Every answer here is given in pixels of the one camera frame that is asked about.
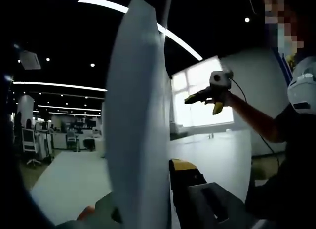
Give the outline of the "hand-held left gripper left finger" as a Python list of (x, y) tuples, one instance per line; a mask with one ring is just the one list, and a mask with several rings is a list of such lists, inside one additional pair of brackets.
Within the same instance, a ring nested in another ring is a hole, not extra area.
[(56, 229), (121, 229), (122, 220), (114, 204), (113, 193), (109, 193), (95, 204), (95, 212), (82, 221), (70, 220)]

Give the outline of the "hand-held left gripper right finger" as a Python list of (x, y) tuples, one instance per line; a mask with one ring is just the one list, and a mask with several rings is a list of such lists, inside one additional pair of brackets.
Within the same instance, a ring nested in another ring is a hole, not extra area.
[(173, 204), (183, 229), (270, 229), (272, 223), (257, 219), (244, 203), (217, 183), (207, 183), (190, 162), (169, 161)]

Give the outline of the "person's right hand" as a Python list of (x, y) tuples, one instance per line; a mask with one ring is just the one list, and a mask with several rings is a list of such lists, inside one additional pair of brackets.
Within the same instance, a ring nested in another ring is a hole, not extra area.
[(238, 96), (226, 90), (221, 92), (221, 94), (217, 97), (216, 102), (220, 102), (225, 107), (233, 107), (236, 103)]

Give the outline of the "person's left hand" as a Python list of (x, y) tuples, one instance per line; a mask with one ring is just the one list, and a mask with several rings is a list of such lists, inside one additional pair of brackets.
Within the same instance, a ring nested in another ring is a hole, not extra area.
[(92, 206), (87, 206), (84, 210), (78, 215), (77, 221), (82, 221), (88, 216), (92, 215), (95, 212), (95, 208)]

